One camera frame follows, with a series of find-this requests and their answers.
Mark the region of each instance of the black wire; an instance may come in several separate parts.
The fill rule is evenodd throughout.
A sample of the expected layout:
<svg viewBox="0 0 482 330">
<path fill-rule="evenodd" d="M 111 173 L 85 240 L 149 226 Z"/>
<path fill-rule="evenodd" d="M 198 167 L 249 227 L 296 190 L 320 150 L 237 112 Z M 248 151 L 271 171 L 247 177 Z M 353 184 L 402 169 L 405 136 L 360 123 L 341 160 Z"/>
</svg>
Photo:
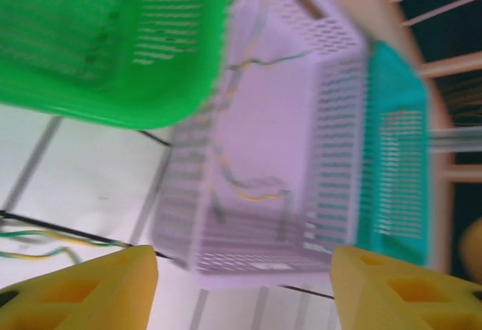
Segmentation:
<svg viewBox="0 0 482 330">
<path fill-rule="evenodd" d="M 144 136 L 147 136 L 148 138 L 154 140 L 155 142 L 158 142 L 162 145 L 165 145 L 166 147 L 172 147 L 172 144 L 169 143 L 169 142 L 166 142 L 165 140 L 161 139 L 161 138 L 157 138 L 156 136 L 153 136 L 152 134 L 150 134 L 149 132 L 145 132 L 144 130 L 137 130 L 138 133 L 141 133 L 143 134 Z"/>
<path fill-rule="evenodd" d="M 74 235 L 74 236 L 84 237 L 84 238 L 88 238 L 89 240 L 94 240 L 94 241 L 98 241 L 98 242 L 104 242 L 104 243 L 118 242 L 116 240 L 113 240 L 113 239 L 110 239 L 110 238 L 107 238 L 107 237 L 98 236 L 96 234 L 89 234 L 87 232 L 78 231 L 78 230 L 75 230 L 73 228 L 63 227 L 63 226 L 55 225 L 53 223 L 39 221 L 37 219 L 24 217 L 22 215 L 16 215 L 16 214 L 9 213 L 9 212 L 6 212 L 6 211 L 0 211 L 0 217 L 2 219 L 14 219 L 16 221 L 29 223 L 29 224 L 34 225 L 34 226 L 48 228 L 49 230 L 52 230 L 52 231 L 63 232 L 65 234 L 71 234 L 71 235 Z M 126 244 L 128 246 L 134 246 L 131 243 L 126 243 Z M 158 251 L 156 251 L 156 256 L 160 257 L 160 258 L 167 258 L 169 260 L 171 259 L 169 256 L 166 256 L 163 253 L 160 253 Z"/>
<path fill-rule="evenodd" d="M 320 298 L 329 298 L 330 300 L 334 300 L 334 297 L 331 295 L 322 294 L 321 292 L 305 290 L 305 289 L 302 289 L 301 287 L 294 287 L 294 286 L 281 286 L 281 287 L 288 290 L 303 292 L 304 294 L 308 294 L 308 295 L 319 296 Z"/>
</svg>

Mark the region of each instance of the yellow object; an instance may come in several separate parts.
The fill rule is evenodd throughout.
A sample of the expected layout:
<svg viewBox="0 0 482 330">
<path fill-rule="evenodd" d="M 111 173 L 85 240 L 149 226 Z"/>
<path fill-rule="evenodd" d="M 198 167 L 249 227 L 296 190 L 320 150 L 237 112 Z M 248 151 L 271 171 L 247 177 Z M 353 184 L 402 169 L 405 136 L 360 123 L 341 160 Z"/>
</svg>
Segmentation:
<svg viewBox="0 0 482 330">
<path fill-rule="evenodd" d="M 462 235 L 459 252 L 468 272 L 475 281 L 482 283 L 482 218 Z"/>
<path fill-rule="evenodd" d="M 0 329 L 145 330 L 156 285 L 153 248 L 130 247 L 0 290 Z"/>
<path fill-rule="evenodd" d="M 343 330 L 482 329 L 481 285 L 394 258 L 338 246 L 331 284 Z"/>
</svg>

